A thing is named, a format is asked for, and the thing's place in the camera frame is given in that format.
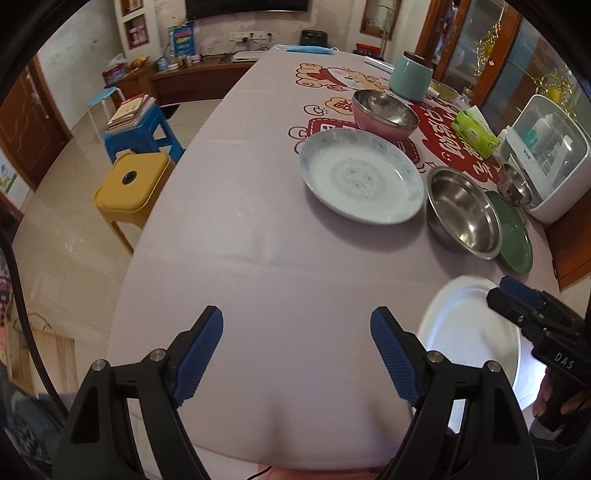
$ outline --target pink tablecloth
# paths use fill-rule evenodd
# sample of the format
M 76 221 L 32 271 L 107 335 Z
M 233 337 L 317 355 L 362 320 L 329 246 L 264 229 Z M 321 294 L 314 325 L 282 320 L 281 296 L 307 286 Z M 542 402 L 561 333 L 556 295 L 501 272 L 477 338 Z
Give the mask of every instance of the pink tablecloth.
M 451 278 L 504 275 L 495 261 L 442 247 L 424 212 L 402 225 L 361 225 L 306 188 L 301 142 L 323 128 L 354 127 L 354 89 L 385 85 L 363 57 L 271 50 L 224 98 L 169 179 L 121 290 L 108 359 L 138 361 L 208 304 L 219 306 L 223 338 L 180 410 L 195 445 L 289 468 L 385 464 L 410 409 L 372 342 L 371 311 L 387 305 L 416 331 Z M 420 130 L 402 147 L 421 173 L 445 162 L 494 185 L 495 170 L 450 131 L 446 104 L 413 108 Z M 543 229 L 528 223 L 534 267 L 523 280 L 557 291 Z M 517 396 L 526 405 L 543 368 L 523 344 Z

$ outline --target blue face mask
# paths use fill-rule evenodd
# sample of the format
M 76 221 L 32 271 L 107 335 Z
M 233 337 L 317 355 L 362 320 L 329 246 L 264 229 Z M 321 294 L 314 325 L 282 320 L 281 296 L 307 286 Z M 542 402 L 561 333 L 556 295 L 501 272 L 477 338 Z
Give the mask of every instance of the blue face mask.
M 339 51 L 338 48 L 325 48 L 302 45 L 275 45 L 275 47 L 278 47 L 280 50 L 285 51 L 297 51 L 300 53 L 319 53 L 322 55 L 331 55 L 335 51 Z

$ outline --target glass cabinet door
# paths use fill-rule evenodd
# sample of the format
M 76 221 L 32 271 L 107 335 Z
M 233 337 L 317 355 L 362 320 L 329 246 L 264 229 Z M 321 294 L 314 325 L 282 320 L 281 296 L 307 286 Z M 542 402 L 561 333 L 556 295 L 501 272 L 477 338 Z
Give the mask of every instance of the glass cabinet door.
M 498 79 L 481 106 L 494 133 L 512 125 L 532 95 L 545 95 L 591 132 L 591 103 L 568 66 L 525 19 Z
M 503 1 L 469 2 L 457 43 L 441 76 L 443 83 L 461 93 L 464 87 L 471 88 L 478 81 L 479 73 L 482 73 L 483 69 L 483 66 L 478 65 L 478 45 L 488 36 L 494 35 L 504 8 Z M 490 55 L 491 52 L 488 50 L 492 50 L 492 45 L 486 48 L 487 54 Z

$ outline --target teal canister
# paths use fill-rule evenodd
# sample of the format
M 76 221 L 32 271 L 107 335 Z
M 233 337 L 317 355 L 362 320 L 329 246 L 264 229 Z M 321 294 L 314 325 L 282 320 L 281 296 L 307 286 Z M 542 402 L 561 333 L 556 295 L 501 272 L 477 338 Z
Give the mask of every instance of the teal canister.
M 398 96 L 413 102 L 422 102 L 433 78 L 433 63 L 405 51 L 399 56 L 388 82 Z

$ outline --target bottle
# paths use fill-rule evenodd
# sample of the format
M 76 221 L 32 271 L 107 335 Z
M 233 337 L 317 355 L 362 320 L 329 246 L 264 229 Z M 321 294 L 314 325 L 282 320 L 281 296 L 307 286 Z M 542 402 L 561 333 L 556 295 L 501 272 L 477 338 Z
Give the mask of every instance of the bottle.
M 562 142 L 556 144 L 550 154 L 552 162 L 548 172 L 548 182 L 553 189 L 557 188 L 577 166 L 577 162 L 572 159 L 568 161 L 566 158 L 573 151 L 572 145 L 573 140 L 568 135 L 565 135 Z
M 501 146 L 502 146 L 503 142 L 505 141 L 505 139 L 507 138 L 507 129 L 504 128 L 503 130 L 501 130 L 501 133 L 499 134 L 499 136 L 497 138 L 499 139 L 499 145 L 495 148 L 495 150 L 493 151 L 493 153 L 491 155 L 496 160 L 496 162 L 499 164 L 499 166 L 501 166 L 504 163 L 503 159 L 502 159 Z
M 549 113 L 546 116 L 540 117 L 538 121 L 534 123 L 534 126 L 531 128 L 531 130 L 527 132 L 527 135 L 523 139 L 523 142 L 525 143 L 527 148 L 531 150 L 533 154 L 534 146 L 536 145 L 536 143 L 539 142 L 540 139 L 550 135 L 550 133 L 552 132 L 553 124 L 554 114 Z

